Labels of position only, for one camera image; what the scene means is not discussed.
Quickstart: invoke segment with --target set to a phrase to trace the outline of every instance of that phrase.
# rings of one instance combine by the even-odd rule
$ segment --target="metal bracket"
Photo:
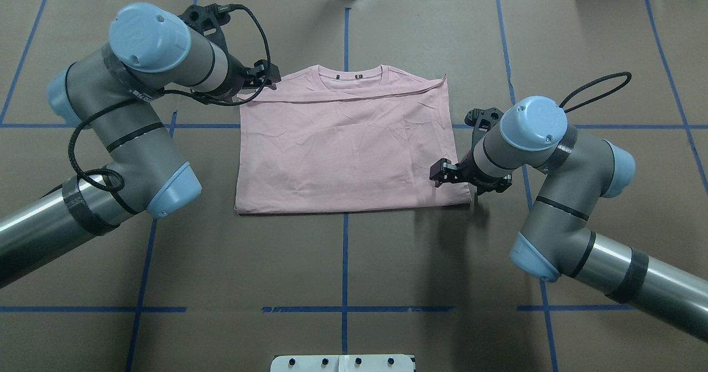
[[[279,356],[270,372],[415,372],[415,356],[361,354]]]

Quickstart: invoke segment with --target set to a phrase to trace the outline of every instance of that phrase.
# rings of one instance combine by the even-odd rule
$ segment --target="folded t-shirt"
[[[315,65],[241,106],[239,213],[328,213],[470,203],[435,188],[430,166],[457,162],[446,78],[387,65]]]

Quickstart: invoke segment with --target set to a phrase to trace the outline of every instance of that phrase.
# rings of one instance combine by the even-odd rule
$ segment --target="electrical cable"
[[[125,100],[124,102],[114,103],[114,105],[111,105],[110,107],[104,108],[99,112],[94,113],[90,117],[86,118],[86,120],[82,120],[81,123],[79,123],[79,125],[76,126],[76,128],[74,129],[74,132],[71,133],[71,138],[69,138],[69,164],[71,164],[71,168],[76,171],[76,174],[80,178],[84,179],[84,181],[89,183],[89,185],[95,186],[95,188],[98,188],[103,191],[117,192],[122,190],[126,186],[126,181],[123,179],[123,176],[121,176],[120,173],[112,169],[101,168],[89,171],[81,170],[79,163],[76,162],[76,155],[74,153],[74,148],[76,148],[76,141],[79,139],[79,134],[81,134],[81,131],[86,128],[86,126],[91,124],[91,122],[103,117],[103,115],[106,115],[106,113],[113,112],[119,108],[125,107],[126,105],[131,105],[135,102],[137,101],[134,100],[134,98],[131,98],[129,100]],[[114,186],[102,185],[98,181],[92,179],[89,175],[114,176],[117,179],[118,184]]]
[[[564,112],[565,112],[565,113],[569,113],[569,112],[574,111],[574,110],[576,110],[576,109],[578,109],[578,108],[580,108],[580,107],[582,107],[582,106],[584,106],[584,105],[588,105],[588,104],[591,103],[591,102],[596,102],[597,100],[600,100],[600,98],[605,98],[605,97],[611,95],[612,93],[617,92],[617,90],[622,89],[622,87],[625,87],[625,86],[627,85],[627,83],[629,83],[629,81],[632,80],[632,74],[629,73],[629,72],[618,72],[618,73],[615,73],[615,74],[605,75],[605,76],[603,76],[603,77],[600,77],[600,78],[598,78],[598,79],[595,79],[595,80],[593,80],[592,82],[587,83],[586,85],[582,85],[581,87],[579,87],[579,88],[577,88],[576,90],[574,90],[571,94],[568,95],[568,97],[566,97],[565,100],[563,100],[563,102],[561,102],[561,103],[558,105],[558,107],[561,108],[561,109],[562,109],[563,107],[565,107],[566,103],[568,103],[568,101],[569,101],[571,98],[575,97],[575,96],[577,95],[577,93],[582,92],[582,90],[585,90],[585,89],[587,89],[587,88],[590,88],[590,87],[592,87],[592,86],[594,86],[594,85],[596,85],[596,84],[598,84],[598,83],[600,83],[600,82],[604,82],[605,80],[610,80],[610,79],[613,79],[613,78],[615,78],[615,77],[623,77],[623,76],[626,77],[627,79],[625,79],[624,82],[622,82],[619,86],[615,87],[615,88],[612,89],[612,90],[609,90],[609,92],[605,92],[605,93],[602,93],[601,95],[599,95],[599,96],[597,96],[597,97],[591,98],[590,100],[587,100],[586,102],[582,102],[582,103],[579,103],[578,105],[576,105],[576,106],[574,106],[574,107],[570,107],[570,108],[568,108],[568,109],[565,109]]]
[[[232,11],[235,10],[243,10],[246,13],[248,13],[248,16],[251,17],[253,20],[253,24],[258,27],[258,32],[261,33],[261,38],[263,38],[263,47],[265,48],[265,59],[268,62],[268,67],[266,67],[265,74],[263,75],[264,78],[268,77],[270,75],[270,49],[268,47],[268,39],[266,39],[266,33],[263,31],[263,27],[261,27],[261,23],[258,22],[258,19],[256,19],[256,16],[251,12],[251,10],[248,9],[248,7],[243,6],[242,4],[228,4],[230,8],[232,8]],[[214,105],[221,105],[223,107],[235,107],[238,105],[242,105],[247,102],[251,102],[254,98],[258,97],[258,95],[263,92],[263,88],[266,87],[266,81],[263,80],[261,82],[261,85],[258,87],[255,93],[253,93],[250,97],[246,98],[245,100],[238,100],[238,102],[225,102],[223,100],[219,100],[218,98],[211,97],[209,95],[206,95],[204,93],[187,93],[183,92],[182,90],[163,90],[162,94],[163,95],[181,95],[185,97],[190,97],[193,98],[194,100],[197,100],[198,102],[201,103],[210,103]]]

